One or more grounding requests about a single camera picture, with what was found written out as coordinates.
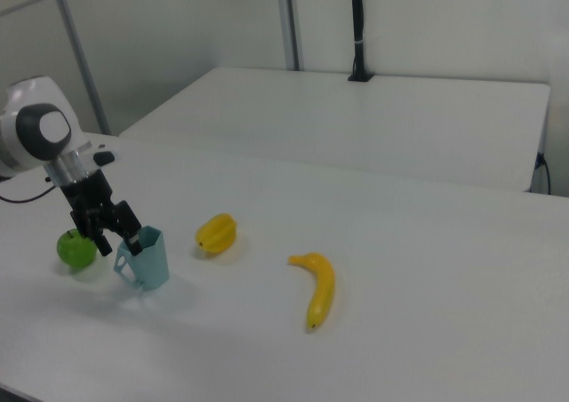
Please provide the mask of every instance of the cable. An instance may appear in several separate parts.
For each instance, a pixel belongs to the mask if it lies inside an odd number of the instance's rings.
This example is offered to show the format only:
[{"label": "cable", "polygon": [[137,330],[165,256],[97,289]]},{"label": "cable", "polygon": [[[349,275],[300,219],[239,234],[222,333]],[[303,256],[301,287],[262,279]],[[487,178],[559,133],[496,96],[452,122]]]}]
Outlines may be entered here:
[{"label": "cable", "polygon": [[50,191],[54,190],[55,186],[48,188],[48,190],[46,190],[44,193],[39,194],[37,196],[31,197],[30,199],[22,199],[22,200],[13,200],[13,199],[7,199],[6,197],[2,197],[0,196],[0,200],[3,200],[5,202],[8,202],[9,204],[27,204],[29,202],[33,202],[34,200],[39,199],[40,197],[44,197],[45,195],[47,195]]},{"label": "cable", "polygon": [[535,159],[534,169],[538,169],[540,166],[545,165],[545,172],[548,175],[548,195],[551,195],[551,175],[549,174],[549,166],[545,160],[545,155],[543,153],[538,153]]},{"label": "cable", "polygon": [[545,172],[548,175],[548,195],[551,195],[551,177],[549,175],[548,163],[545,160],[545,156],[541,155],[541,161],[545,165]]}]

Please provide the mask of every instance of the banana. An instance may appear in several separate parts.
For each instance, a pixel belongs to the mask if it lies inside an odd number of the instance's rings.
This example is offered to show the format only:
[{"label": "banana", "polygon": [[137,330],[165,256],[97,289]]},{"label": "banana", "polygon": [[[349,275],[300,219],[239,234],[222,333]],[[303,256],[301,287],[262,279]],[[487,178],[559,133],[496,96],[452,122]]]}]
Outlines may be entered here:
[{"label": "banana", "polygon": [[237,222],[228,213],[211,218],[196,232],[197,245],[208,253],[221,253],[235,242]]},{"label": "banana", "polygon": [[317,289],[312,295],[306,314],[308,330],[313,331],[322,325],[332,306],[335,287],[334,269],[321,253],[293,255],[289,257],[288,263],[307,269],[317,277]]}]

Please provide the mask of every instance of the white table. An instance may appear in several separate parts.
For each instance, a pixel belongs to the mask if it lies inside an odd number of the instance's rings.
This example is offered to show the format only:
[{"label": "white table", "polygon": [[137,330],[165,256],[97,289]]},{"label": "white table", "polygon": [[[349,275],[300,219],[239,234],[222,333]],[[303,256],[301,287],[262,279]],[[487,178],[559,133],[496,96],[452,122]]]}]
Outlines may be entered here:
[{"label": "white table", "polygon": [[121,134],[494,189],[530,188],[549,87],[216,68]]},{"label": "white table", "polygon": [[[92,136],[99,143],[108,138]],[[121,140],[105,174],[164,231],[172,277],[139,294],[99,258],[70,275],[61,193],[0,203],[0,382],[43,401],[562,401],[569,199]],[[0,186],[42,189],[43,170]],[[239,239],[193,242],[219,212]],[[111,238],[113,246],[118,239]],[[304,331],[319,251],[330,317]]]}]

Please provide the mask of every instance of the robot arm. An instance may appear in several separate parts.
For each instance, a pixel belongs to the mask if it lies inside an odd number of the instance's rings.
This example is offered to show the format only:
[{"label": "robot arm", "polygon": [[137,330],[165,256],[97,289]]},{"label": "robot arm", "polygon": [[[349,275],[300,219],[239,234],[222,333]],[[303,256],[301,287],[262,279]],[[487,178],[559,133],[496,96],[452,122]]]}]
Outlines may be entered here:
[{"label": "robot arm", "polygon": [[82,236],[108,255],[112,249],[103,230],[109,229],[136,255],[142,251],[140,223],[125,201],[112,203],[113,191],[99,169],[115,158],[108,151],[86,155],[90,147],[71,105],[49,77],[10,86],[0,116],[0,181],[43,166],[71,205],[71,217]]}]

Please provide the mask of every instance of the white wall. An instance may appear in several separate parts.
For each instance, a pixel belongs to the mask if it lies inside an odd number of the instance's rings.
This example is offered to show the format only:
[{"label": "white wall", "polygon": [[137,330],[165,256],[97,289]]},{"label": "white wall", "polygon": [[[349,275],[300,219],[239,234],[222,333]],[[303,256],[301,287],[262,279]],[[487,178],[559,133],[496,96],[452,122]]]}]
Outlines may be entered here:
[{"label": "white wall", "polygon": [[278,0],[68,0],[119,134],[216,66],[285,69]]},{"label": "white wall", "polygon": [[[295,0],[301,64],[349,73],[351,0]],[[569,0],[364,0],[368,69],[551,85],[546,158],[569,196]]]},{"label": "white wall", "polygon": [[0,33],[0,109],[9,84],[47,75],[68,96],[84,130],[98,132],[55,0],[0,0]]}]

